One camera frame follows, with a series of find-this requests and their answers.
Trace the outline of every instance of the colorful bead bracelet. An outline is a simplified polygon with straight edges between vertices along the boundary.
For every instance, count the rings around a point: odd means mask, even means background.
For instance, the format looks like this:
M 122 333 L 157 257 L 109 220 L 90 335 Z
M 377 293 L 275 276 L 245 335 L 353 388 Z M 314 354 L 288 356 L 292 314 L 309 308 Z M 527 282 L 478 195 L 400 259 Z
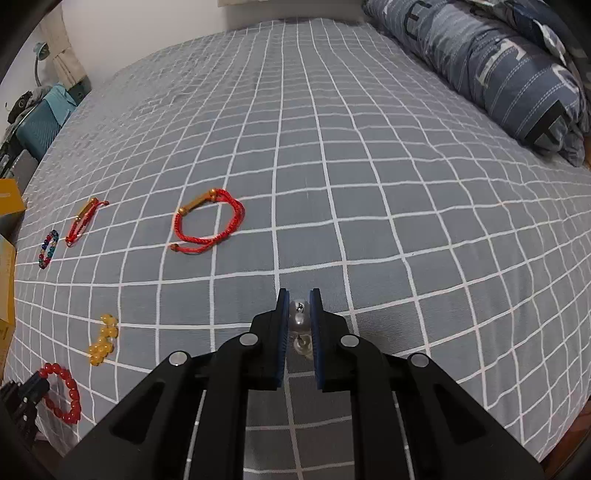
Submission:
M 39 254 L 39 268 L 44 269 L 46 266 L 49 265 L 51 258 L 53 257 L 53 252 L 56 251 L 57 241 L 60 239 L 60 234 L 57 233 L 56 230 L 52 230 L 49 235 L 45 237 L 45 241 L 41 246 L 41 253 Z M 46 252 L 47 246 L 51 241 L 51 245 L 49 246 L 49 252 Z
M 49 408 L 53 414 L 68 424 L 76 424 L 80 420 L 82 415 L 82 406 L 80 405 L 80 393 L 78 392 L 78 384 L 76 380 L 72 378 L 70 371 L 67 368 L 63 368 L 60 364 L 46 363 L 42 368 L 39 369 L 39 376 L 41 378 L 47 378 L 50 374 L 56 374 L 70 389 L 69 395 L 72 399 L 70 403 L 70 411 L 62 411 L 52 399 L 49 398 L 49 394 L 45 396 L 45 405 Z

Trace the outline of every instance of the bracelet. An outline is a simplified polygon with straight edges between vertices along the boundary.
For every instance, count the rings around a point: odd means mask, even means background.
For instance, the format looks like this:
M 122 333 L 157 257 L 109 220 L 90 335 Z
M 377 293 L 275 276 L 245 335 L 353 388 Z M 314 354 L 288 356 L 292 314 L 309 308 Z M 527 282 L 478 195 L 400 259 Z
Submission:
M 70 389 L 70 411 L 64 412 L 58 407 L 52 399 L 49 398 L 48 394 L 45 396 L 45 405 L 49 408 L 53 414 L 63 420 L 67 424 L 76 424 L 80 420 L 82 415 L 82 406 L 80 405 L 80 393 L 78 392 L 78 384 L 76 380 L 72 378 L 70 371 L 67 368 L 62 368 L 60 364 L 46 363 L 42 368 L 39 369 L 39 376 L 41 378 L 47 378 L 49 374 L 56 374 L 62 380 L 66 382 L 66 386 Z
M 119 329 L 116 327 L 119 322 L 115 317 L 109 313 L 100 316 L 100 319 L 105 322 L 105 325 L 100 328 L 100 335 L 96 342 L 88 347 L 90 355 L 90 364 L 93 367 L 98 367 L 109 353 L 113 352 L 113 342 L 109 338 L 117 338 L 119 336 Z
M 57 241 L 60 239 L 60 234 L 57 233 L 56 230 L 52 230 L 49 235 L 45 237 L 45 241 L 41 245 L 41 253 L 39 254 L 39 268 L 44 269 L 46 266 L 49 265 L 51 258 L 53 257 L 53 252 L 56 251 Z M 51 240 L 51 245 L 49 247 L 49 252 L 46 250 L 47 246 L 49 245 L 49 241 Z
M 183 235 L 183 231 L 181 230 L 182 218 L 185 215 L 187 215 L 191 210 L 197 208 L 207 200 L 209 200 L 210 202 L 226 202 L 232 205 L 232 207 L 234 208 L 234 217 L 232 218 L 232 220 L 230 220 L 226 229 L 222 233 L 219 233 L 212 238 L 199 238 L 196 236 Z M 244 214 L 244 205 L 241 204 L 238 200 L 232 198 L 232 196 L 226 190 L 211 189 L 207 193 L 204 193 L 200 197 L 194 199 L 191 203 L 188 203 L 185 206 L 179 208 L 178 212 L 174 216 L 174 233 L 176 233 L 177 237 L 186 242 L 190 242 L 192 244 L 200 244 L 203 246 L 199 248 L 191 248 L 181 247 L 179 244 L 171 244 L 170 249 L 174 252 L 183 252 L 187 254 L 200 254 L 201 252 L 205 252 L 205 250 L 211 248 L 216 243 L 221 242 L 222 240 L 228 238 L 232 233 L 234 233 L 244 220 Z
M 82 230 L 84 230 L 86 225 L 89 224 L 98 207 L 108 204 L 109 202 L 107 201 L 100 202 L 98 198 L 92 197 L 88 203 L 84 205 L 80 213 L 76 215 L 74 223 L 72 223 L 72 228 L 70 228 L 70 232 L 66 236 L 66 245 L 68 247 L 74 245 L 74 243 L 82 236 Z

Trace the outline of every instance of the teal cloth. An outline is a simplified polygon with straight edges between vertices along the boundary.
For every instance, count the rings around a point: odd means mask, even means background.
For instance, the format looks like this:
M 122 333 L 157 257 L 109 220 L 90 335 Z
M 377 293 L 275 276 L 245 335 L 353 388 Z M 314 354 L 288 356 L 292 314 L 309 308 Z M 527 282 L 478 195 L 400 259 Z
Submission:
M 45 100 L 49 103 L 53 116 L 56 117 L 56 121 L 60 124 L 60 127 L 64 126 L 66 120 L 76 110 L 76 102 L 66 92 L 66 88 L 59 83 L 54 85 L 49 93 L 45 95 Z

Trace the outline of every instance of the metal screw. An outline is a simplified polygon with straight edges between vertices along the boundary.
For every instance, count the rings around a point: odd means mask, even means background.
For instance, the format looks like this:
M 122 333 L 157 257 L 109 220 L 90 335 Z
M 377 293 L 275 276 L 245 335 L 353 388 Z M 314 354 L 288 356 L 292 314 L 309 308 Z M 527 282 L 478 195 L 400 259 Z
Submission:
M 245 333 L 240 337 L 240 343 L 244 346 L 251 346 L 258 342 L 258 337 L 254 333 Z
M 168 361 L 175 367 L 178 367 L 179 365 L 185 363 L 188 358 L 189 357 L 185 352 L 174 352 L 168 357 Z
M 341 337 L 340 343 L 343 346 L 353 348 L 359 345 L 359 339 L 355 335 L 344 335 Z
M 422 353 L 415 353 L 411 358 L 410 362 L 419 368 L 424 368 L 429 364 L 429 357 L 427 355 L 423 355 Z

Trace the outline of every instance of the pillow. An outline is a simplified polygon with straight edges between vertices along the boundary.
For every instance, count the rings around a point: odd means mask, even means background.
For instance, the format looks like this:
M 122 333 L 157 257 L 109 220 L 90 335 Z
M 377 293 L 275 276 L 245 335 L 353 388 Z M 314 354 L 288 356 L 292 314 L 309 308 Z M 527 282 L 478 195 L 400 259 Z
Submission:
M 587 101 L 573 74 L 545 50 L 462 1 L 367 0 L 363 8 L 510 136 L 583 164 Z

